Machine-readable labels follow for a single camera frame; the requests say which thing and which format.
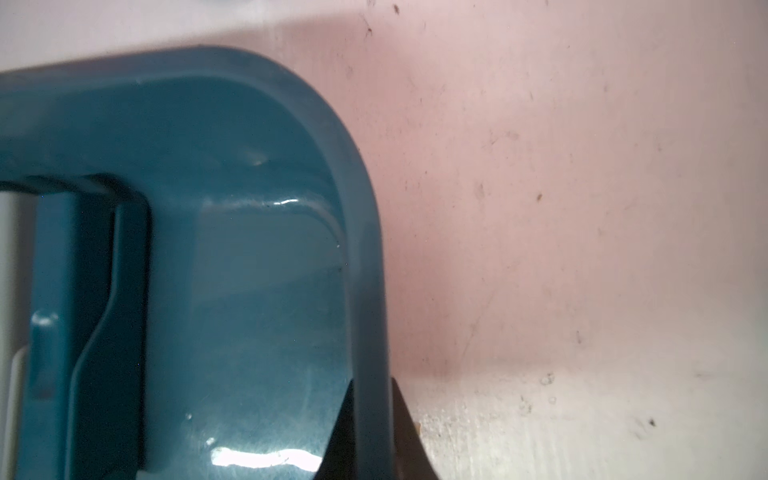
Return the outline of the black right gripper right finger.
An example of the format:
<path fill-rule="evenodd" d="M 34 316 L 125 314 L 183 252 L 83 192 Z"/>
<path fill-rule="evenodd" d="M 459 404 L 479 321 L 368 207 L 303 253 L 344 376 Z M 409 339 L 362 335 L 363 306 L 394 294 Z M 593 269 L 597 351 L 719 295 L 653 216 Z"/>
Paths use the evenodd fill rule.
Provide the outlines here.
<path fill-rule="evenodd" d="M 394 458 L 396 478 L 399 480 L 438 480 L 416 424 L 394 377 L 392 383 Z"/>

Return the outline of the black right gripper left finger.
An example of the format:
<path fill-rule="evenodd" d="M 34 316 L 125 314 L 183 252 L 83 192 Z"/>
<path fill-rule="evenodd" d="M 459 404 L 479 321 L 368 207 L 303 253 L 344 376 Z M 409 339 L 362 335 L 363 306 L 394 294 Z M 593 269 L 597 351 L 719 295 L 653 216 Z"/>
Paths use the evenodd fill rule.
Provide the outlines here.
<path fill-rule="evenodd" d="M 356 478 L 354 381 L 351 381 L 314 480 L 355 480 Z"/>

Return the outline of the grey-blue pliers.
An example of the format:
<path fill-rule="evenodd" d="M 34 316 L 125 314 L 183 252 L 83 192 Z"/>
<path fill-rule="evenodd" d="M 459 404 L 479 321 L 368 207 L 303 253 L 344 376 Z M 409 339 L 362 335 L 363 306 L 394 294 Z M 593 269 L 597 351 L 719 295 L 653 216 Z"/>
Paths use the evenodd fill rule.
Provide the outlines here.
<path fill-rule="evenodd" d="M 36 197 L 1 193 L 1 477 L 14 477 L 29 342 Z"/>

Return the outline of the teal plastic storage box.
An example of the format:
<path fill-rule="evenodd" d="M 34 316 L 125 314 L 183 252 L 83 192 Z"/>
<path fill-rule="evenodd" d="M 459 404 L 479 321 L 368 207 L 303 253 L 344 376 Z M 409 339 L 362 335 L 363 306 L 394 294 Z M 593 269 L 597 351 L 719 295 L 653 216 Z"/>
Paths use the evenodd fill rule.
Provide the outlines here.
<path fill-rule="evenodd" d="M 193 47 L 1 76 L 1 193 L 148 207 L 130 479 L 314 479 L 354 381 L 356 479 L 393 479 L 380 221 L 305 81 Z"/>

